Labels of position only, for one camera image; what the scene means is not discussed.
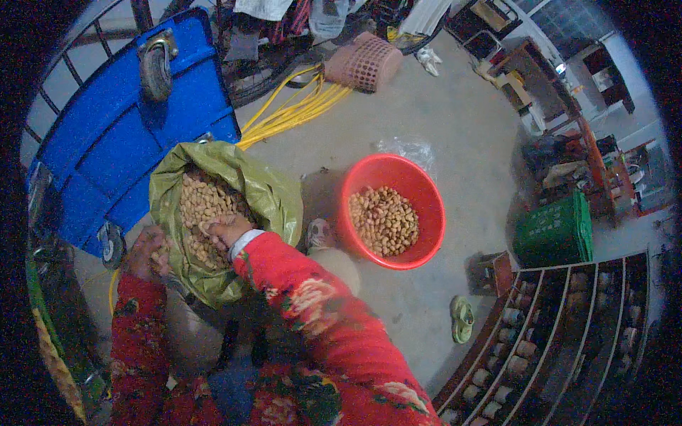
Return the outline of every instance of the concrete floor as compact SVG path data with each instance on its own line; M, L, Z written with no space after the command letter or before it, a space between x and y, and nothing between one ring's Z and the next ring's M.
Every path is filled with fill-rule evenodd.
M437 185L447 211L441 250L424 267L407 272L357 262L360 297L383 319L393 342L431 396L469 350L469 345L456 345L451 337L452 297L469 295L477 318L471 341L494 303L492 297L472 295L465 265L476 254L507 249L509 223L518 204L515 150L524 137L518 115L505 96L473 73L466 51L450 35L443 32L432 47L444 61L438 78L427 74L413 57L405 57L402 69L380 93L352 93L325 115L249 149L292 177L304 176L307 226L312 217L331 218L334 184L350 165L373 152L374 142L412 135L431 143ZM245 123L264 101L238 110L238 121ZM329 172L321 173L321 167ZM141 225L129 233L128 243ZM76 269L84 282L102 266L98 259L79 252ZM109 277L83 286L102 336L103 354L108 353L110 341ZM215 351L220 333L211 334L203 343L192 345L203 347L206 353Z

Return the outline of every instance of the floral sleeve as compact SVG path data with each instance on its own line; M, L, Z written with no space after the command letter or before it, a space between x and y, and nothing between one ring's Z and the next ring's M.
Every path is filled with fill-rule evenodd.
M234 265L303 333L321 366L300 367L278 384L297 389L299 409L303 399L301 411L310 424L441 424L382 322L335 275L272 232L250 242ZM271 376L271 382L278 380L278 374Z

